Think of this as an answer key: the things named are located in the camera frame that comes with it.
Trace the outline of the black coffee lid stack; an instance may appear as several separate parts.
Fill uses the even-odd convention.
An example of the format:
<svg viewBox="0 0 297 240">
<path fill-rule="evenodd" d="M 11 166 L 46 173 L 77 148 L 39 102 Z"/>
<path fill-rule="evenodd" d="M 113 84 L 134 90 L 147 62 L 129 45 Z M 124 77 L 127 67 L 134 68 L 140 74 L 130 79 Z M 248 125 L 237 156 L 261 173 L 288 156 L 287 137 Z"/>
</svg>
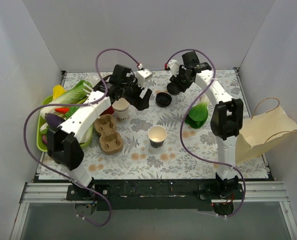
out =
<svg viewBox="0 0 297 240">
<path fill-rule="evenodd" d="M 156 104 L 161 108 L 168 107 L 172 102 L 172 97 L 165 92 L 159 92 L 155 97 Z"/>
</svg>

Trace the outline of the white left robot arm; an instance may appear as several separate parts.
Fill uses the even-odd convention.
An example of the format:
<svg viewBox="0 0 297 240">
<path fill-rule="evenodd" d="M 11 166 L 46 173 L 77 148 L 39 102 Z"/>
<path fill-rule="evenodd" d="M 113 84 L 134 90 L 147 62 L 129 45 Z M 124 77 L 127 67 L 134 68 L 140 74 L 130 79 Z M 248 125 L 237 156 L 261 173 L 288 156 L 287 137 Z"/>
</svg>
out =
<svg viewBox="0 0 297 240">
<path fill-rule="evenodd" d="M 50 127 L 47 131 L 47 154 L 61 165 L 68 179 L 75 182 L 82 199 L 90 200 L 95 194 L 95 188 L 90 184 L 92 177 L 82 165 L 84 152 L 80 142 L 84 134 L 101 113 L 121 98 L 139 111 L 147 109 L 152 91 L 147 89 L 143 97 L 140 95 L 146 81 L 152 77 L 152 72 L 141 66 L 132 71 L 117 64 L 109 77 L 91 88 L 83 106 L 59 126 Z"/>
</svg>

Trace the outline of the small purple vegetable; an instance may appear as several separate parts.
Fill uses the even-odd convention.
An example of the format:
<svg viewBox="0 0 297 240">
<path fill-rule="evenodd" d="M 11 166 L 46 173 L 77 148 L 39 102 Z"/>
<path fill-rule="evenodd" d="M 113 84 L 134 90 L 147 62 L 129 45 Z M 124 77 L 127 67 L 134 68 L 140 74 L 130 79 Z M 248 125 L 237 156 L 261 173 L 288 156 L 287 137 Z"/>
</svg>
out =
<svg viewBox="0 0 297 240">
<path fill-rule="evenodd" d="M 47 135 L 46 135 L 46 134 L 44 134 L 44 135 L 42 136 L 42 142 L 43 142 L 45 145 L 48 144 L 48 139 L 47 139 Z"/>
</svg>

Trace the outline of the green lettuce leaf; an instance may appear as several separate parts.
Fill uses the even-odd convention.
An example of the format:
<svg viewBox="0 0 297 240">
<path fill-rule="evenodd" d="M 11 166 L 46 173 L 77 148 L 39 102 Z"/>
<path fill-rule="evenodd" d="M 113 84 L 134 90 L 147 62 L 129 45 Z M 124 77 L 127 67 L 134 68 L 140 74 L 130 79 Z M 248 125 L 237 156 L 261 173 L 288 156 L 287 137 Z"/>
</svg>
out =
<svg viewBox="0 0 297 240">
<path fill-rule="evenodd" d="M 65 113 L 66 119 L 69 119 L 72 117 L 72 115 L 79 109 L 79 106 L 71 106 L 68 110 L 68 112 Z"/>
</svg>

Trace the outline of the large napa cabbage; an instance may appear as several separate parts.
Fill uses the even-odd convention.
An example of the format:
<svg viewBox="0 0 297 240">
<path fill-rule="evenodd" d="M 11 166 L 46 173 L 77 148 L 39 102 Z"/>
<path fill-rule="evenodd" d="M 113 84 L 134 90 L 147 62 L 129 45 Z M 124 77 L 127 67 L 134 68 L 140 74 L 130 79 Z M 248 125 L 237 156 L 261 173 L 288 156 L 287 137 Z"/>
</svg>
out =
<svg viewBox="0 0 297 240">
<path fill-rule="evenodd" d="M 64 107 L 64 104 L 81 104 L 85 101 L 87 95 L 92 91 L 92 84 L 86 80 L 80 80 L 73 88 L 64 92 L 62 95 L 52 100 L 48 104 L 57 104 L 57 106 L 43 107 L 39 115 L 44 119 L 48 113 L 54 114 L 56 108 Z"/>
</svg>

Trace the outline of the brown cardboard cup carrier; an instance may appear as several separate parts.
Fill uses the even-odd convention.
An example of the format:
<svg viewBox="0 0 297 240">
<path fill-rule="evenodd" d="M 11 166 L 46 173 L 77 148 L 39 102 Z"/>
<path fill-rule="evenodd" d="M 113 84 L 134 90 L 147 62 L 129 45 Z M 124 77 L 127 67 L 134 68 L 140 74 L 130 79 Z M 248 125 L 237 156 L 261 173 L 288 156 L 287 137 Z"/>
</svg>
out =
<svg viewBox="0 0 297 240">
<path fill-rule="evenodd" d="M 100 148 L 105 154 L 113 155 L 122 151 L 124 142 L 111 114 L 101 115 L 94 122 L 94 128 L 99 135 Z"/>
</svg>

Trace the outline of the yellow pepper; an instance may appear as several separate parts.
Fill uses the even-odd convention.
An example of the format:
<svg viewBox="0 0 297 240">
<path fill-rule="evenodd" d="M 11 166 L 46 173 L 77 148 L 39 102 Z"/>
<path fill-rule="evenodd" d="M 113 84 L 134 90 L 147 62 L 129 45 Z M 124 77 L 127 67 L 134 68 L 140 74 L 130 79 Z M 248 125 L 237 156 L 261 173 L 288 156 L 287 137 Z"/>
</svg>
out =
<svg viewBox="0 0 297 240">
<path fill-rule="evenodd" d="M 53 87 L 52 89 L 52 98 L 53 99 L 56 99 L 58 98 L 59 96 L 61 96 L 62 94 L 65 93 L 65 89 L 63 88 L 63 86 L 61 85 L 56 85 Z"/>
</svg>

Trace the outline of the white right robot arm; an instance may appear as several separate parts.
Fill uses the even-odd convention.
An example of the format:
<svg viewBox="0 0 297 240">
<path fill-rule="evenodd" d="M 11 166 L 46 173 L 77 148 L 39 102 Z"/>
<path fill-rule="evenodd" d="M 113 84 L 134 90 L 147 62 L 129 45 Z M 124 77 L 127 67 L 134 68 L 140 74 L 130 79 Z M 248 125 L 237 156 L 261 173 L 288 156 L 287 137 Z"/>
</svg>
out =
<svg viewBox="0 0 297 240">
<path fill-rule="evenodd" d="M 244 103 L 240 98 L 235 99 L 224 90 L 216 80 L 215 65 L 205 53 L 197 49 L 188 48 L 172 54 L 164 65 L 166 71 L 171 71 L 175 78 L 180 77 L 180 64 L 173 57 L 182 52 L 186 52 L 183 59 L 184 67 L 191 71 L 183 77 L 184 82 L 186 84 L 195 83 L 202 89 L 202 92 L 188 107 L 184 118 L 187 117 L 190 109 L 200 97 L 203 95 L 208 97 L 213 106 L 210 127 L 216 137 L 218 161 L 199 157 L 186 147 L 183 140 L 184 120 L 180 125 L 179 139 L 184 150 L 194 158 L 219 165 L 215 177 L 222 182 L 215 185 L 214 191 L 219 198 L 226 199 L 233 193 L 233 187 L 227 181 L 238 181 L 244 178 L 241 171 L 236 167 L 236 142 L 243 125 Z"/>
</svg>

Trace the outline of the purple eggplant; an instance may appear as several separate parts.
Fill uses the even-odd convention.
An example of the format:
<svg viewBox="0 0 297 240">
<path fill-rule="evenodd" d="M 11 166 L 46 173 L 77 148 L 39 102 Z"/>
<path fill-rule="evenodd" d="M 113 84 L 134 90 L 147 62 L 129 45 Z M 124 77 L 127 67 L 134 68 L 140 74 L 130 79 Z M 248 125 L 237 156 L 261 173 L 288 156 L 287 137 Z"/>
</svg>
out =
<svg viewBox="0 0 297 240">
<path fill-rule="evenodd" d="M 52 127 L 57 128 L 60 124 L 64 123 L 66 120 L 54 113 L 45 114 L 46 123 Z"/>
</svg>

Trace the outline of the white paper cup stack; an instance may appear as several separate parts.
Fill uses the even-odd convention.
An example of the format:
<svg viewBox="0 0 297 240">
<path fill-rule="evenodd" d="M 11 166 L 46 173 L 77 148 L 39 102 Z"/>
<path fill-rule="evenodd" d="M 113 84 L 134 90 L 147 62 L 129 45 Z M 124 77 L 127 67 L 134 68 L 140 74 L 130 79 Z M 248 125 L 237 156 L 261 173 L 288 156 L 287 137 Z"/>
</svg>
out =
<svg viewBox="0 0 297 240">
<path fill-rule="evenodd" d="M 129 102 L 125 98 L 120 98 L 112 104 L 115 115 L 119 121 L 125 121 L 129 118 Z"/>
</svg>

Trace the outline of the green white bok choy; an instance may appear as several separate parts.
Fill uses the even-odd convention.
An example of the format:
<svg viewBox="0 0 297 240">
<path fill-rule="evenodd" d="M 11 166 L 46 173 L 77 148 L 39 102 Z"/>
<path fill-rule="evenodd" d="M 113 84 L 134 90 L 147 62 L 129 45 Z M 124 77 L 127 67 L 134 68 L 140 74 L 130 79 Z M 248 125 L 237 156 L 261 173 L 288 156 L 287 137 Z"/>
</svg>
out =
<svg viewBox="0 0 297 240">
<path fill-rule="evenodd" d="M 185 118 L 185 123 L 188 124 L 193 129 L 201 128 L 209 116 L 208 105 L 210 103 L 209 98 L 203 95 L 199 98 L 197 105 L 193 106 L 188 115 Z"/>
</svg>

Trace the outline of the aluminium frame rail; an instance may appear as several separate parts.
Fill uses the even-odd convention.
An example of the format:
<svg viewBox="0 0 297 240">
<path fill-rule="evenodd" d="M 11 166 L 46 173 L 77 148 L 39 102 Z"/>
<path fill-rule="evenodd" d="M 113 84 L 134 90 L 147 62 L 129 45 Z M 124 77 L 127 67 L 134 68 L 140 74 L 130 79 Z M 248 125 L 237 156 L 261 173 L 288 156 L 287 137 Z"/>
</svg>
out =
<svg viewBox="0 0 297 240">
<path fill-rule="evenodd" d="M 229 200 L 210 180 L 98 180 L 105 201 L 68 182 L 25 185 L 13 240 L 297 240 L 281 181 L 249 181 Z"/>
</svg>

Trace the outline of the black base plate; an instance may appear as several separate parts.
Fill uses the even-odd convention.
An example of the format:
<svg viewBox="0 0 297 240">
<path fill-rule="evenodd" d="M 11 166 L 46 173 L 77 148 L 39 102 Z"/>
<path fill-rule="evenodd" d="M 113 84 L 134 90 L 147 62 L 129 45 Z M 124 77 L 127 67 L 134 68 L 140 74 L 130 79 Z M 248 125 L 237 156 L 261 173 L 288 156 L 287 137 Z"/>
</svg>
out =
<svg viewBox="0 0 297 240">
<path fill-rule="evenodd" d="M 222 189 L 215 179 L 127 179 L 93 180 L 102 196 L 70 184 L 68 201 L 96 201 L 98 211 L 113 210 L 198 210 L 212 211 L 212 201 L 241 200 L 244 186 Z"/>
</svg>

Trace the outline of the red ribbed cup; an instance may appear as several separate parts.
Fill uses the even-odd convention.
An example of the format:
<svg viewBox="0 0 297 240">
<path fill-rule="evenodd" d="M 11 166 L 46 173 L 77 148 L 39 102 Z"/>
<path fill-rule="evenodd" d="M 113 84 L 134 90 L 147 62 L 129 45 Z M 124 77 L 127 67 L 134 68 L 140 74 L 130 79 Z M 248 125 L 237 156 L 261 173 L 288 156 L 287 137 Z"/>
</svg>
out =
<svg viewBox="0 0 297 240">
<path fill-rule="evenodd" d="M 106 109 L 103 114 L 106 115 L 106 114 L 110 114 L 110 115 L 113 115 L 115 112 L 115 110 L 113 109 L 113 106 L 111 105 L 108 109 Z"/>
</svg>

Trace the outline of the black sleeved paper cup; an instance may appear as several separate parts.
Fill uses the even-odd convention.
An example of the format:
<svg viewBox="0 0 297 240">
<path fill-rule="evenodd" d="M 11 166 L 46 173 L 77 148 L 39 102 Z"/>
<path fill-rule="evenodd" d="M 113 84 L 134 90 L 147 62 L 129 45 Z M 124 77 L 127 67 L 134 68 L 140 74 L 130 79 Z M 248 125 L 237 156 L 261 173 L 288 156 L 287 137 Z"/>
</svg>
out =
<svg viewBox="0 0 297 240">
<path fill-rule="evenodd" d="M 167 131 L 160 125 L 153 126 L 148 130 L 148 138 L 153 148 L 159 148 L 167 138 Z"/>
</svg>

